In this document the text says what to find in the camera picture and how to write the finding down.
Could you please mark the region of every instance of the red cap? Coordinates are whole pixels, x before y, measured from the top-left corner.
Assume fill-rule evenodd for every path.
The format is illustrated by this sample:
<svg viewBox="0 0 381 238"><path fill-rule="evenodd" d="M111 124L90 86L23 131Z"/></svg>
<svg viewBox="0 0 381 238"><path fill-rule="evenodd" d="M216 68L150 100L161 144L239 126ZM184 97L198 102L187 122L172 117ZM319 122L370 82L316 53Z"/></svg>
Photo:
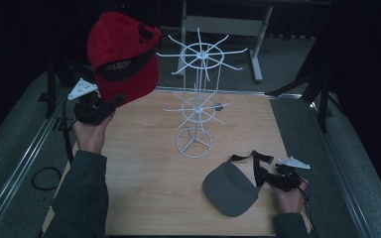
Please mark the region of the red cap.
<svg viewBox="0 0 381 238"><path fill-rule="evenodd" d="M159 29L121 13L101 14L89 34L87 53L104 102L119 107L154 90L160 37Z"/></svg>

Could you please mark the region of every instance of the person's left hand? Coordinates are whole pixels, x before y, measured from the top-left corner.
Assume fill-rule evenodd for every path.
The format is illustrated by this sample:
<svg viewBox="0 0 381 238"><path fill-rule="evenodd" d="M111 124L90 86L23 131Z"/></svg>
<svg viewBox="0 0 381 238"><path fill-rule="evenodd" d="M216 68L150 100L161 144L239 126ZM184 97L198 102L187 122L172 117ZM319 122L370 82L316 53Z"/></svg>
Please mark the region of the person's left hand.
<svg viewBox="0 0 381 238"><path fill-rule="evenodd" d="M88 151L95 154L101 154L101 149L104 146L106 128L113 119L115 113L112 113L99 125L88 125L80 121L73 124L78 148L81 151Z"/></svg>

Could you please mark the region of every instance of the white tag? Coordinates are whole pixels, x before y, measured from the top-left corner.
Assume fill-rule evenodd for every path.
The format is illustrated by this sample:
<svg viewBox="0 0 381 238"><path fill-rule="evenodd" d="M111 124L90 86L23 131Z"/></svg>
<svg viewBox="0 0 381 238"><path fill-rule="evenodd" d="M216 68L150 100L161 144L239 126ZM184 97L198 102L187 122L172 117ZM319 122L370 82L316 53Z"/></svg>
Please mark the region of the white tag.
<svg viewBox="0 0 381 238"><path fill-rule="evenodd" d="M80 78L79 82L73 88L72 92L67 96L67 99L73 100L95 90L97 90L97 85L89 83Z"/></svg>
<svg viewBox="0 0 381 238"><path fill-rule="evenodd" d="M305 163L302 163L293 157L289 157L287 159L278 159L278 162L282 165L289 166L289 167L296 167L301 169L310 169L310 165L306 165Z"/></svg>

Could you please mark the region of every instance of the hand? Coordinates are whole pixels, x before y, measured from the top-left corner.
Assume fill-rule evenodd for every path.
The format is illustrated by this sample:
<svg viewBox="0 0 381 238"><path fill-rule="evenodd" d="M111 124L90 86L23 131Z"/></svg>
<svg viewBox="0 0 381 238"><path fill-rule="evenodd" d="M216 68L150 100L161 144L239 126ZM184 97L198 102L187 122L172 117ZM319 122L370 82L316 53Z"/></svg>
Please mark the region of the hand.
<svg viewBox="0 0 381 238"><path fill-rule="evenodd" d="M73 131L75 132L78 148L81 151L88 151L100 155L104 145L107 125L113 117L114 113L97 126L76 121L73 124Z"/></svg>
<svg viewBox="0 0 381 238"><path fill-rule="evenodd" d="M308 181L300 184L300 189L305 190L308 187ZM277 196L278 208L282 213L300 213L305 204L305 196L297 188L285 192L279 188L271 186Z"/></svg>

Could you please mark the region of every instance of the table surface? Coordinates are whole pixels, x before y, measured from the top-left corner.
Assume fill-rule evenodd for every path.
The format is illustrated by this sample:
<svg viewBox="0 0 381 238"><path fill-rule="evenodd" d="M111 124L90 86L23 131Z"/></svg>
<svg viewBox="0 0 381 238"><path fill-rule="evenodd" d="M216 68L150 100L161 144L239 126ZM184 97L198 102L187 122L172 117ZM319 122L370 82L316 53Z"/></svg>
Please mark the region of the table surface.
<svg viewBox="0 0 381 238"><path fill-rule="evenodd" d="M194 97L193 93L179 95ZM215 119L203 123L212 148L198 159L182 155L176 147L179 133L194 123L178 128L186 121L183 113L164 110L182 108L183 101L171 91L154 91L117 109L102 152L108 158L107 235L275 234L272 218L278 210L268 184L253 206L235 218L220 213L201 189L209 172L233 154L248 156L256 150L273 156L274 163L287 158L269 100L261 94L218 93L216 102L231 102L214 114L226 124ZM189 152L197 150L203 149L192 146ZM255 184L251 159L235 165ZM262 166L273 171L268 164ZM50 210L44 230L52 217Z"/></svg>

